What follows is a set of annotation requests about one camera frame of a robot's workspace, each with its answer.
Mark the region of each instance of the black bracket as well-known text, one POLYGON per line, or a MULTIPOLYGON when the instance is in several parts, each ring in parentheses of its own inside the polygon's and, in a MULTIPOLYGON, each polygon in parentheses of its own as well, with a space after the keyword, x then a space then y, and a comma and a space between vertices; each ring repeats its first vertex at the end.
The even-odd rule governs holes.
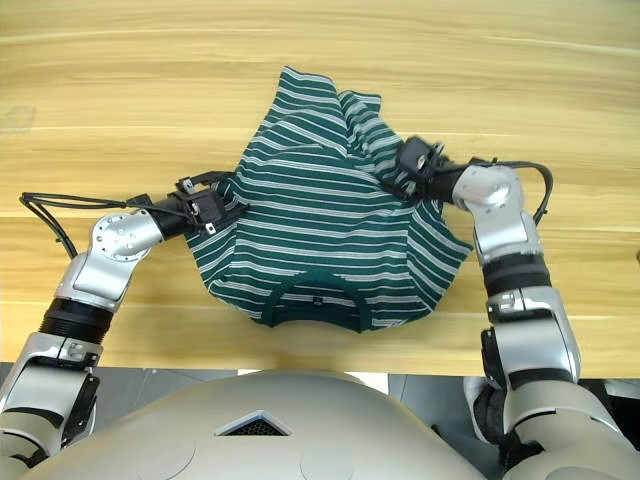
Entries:
POLYGON ((176 183, 177 191, 170 193, 169 197, 179 200, 183 211, 192 218, 197 230, 204 228, 209 235, 213 235, 234 223, 247 209, 245 205, 237 205, 227 211, 222 198, 215 191, 219 182, 232 175, 231 172, 211 171, 181 178, 176 183), (210 188, 196 190, 197 185, 210 188))

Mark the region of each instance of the table surface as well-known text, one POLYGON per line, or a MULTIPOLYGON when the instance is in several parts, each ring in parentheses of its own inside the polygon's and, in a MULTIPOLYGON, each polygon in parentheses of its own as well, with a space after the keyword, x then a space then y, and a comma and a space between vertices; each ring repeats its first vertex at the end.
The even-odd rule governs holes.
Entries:
MULTIPOLYGON (((640 4, 623 0, 6 0, 0 7, 2 360, 38 328, 68 259, 21 191, 159 199, 232 170, 280 69, 379 93, 399 134, 548 165, 540 234, 591 377, 640 377, 640 4)), ((524 175, 528 207, 542 194, 524 175)), ((79 248, 101 212, 58 210, 79 248)), ((471 221, 450 208, 461 238, 471 221)), ((480 374, 470 258, 424 320, 356 334, 258 326, 204 289, 184 241, 136 271, 102 364, 480 374)))

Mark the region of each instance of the wood grain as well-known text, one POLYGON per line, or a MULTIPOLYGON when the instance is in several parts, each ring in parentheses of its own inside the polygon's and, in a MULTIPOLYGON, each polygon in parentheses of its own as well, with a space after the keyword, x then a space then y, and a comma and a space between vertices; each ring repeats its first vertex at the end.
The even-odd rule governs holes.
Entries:
MULTIPOLYGON (((37 328, 68 262, 20 192, 158 199, 180 177, 233 169, 291 65, 381 94, 397 132, 444 141, 460 162, 548 165, 540 232, 584 374, 640 377, 639 23, 640 4, 623 0, 3 2, 2 360, 37 328)), ((533 209, 541 182, 523 179, 533 209)), ((86 246, 100 213, 56 213, 86 246)), ((446 216, 469 240, 468 216, 446 216)), ((177 240, 139 266, 102 363, 479 374, 483 302, 472 258, 411 325, 268 329, 208 295, 177 240)))

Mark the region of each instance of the cloth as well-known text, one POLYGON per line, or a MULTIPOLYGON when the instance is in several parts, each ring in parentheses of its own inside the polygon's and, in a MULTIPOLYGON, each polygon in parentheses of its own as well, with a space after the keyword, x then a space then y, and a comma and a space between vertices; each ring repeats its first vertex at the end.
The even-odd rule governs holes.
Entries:
POLYGON ((205 286, 258 323, 320 320, 361 332, 431 312, 471 247, 442 219, 381 188, 410 192, 402 139, 380 97, 336 93, 320 75, 285 68, 235 175, 217 187, 233 226, 187 238, 205 286))

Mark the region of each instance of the vent grille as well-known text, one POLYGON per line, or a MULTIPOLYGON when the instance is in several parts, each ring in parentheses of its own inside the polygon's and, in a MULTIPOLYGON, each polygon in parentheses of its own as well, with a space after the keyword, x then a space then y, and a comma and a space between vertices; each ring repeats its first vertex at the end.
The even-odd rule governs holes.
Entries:
POLYGON ((225 435, 253 435, 262 437, 284 437, 285 434, 271 425, 263 418, 254 420, 247 423, 242 427, 238 427, 235 430, 225 433, 225 435))

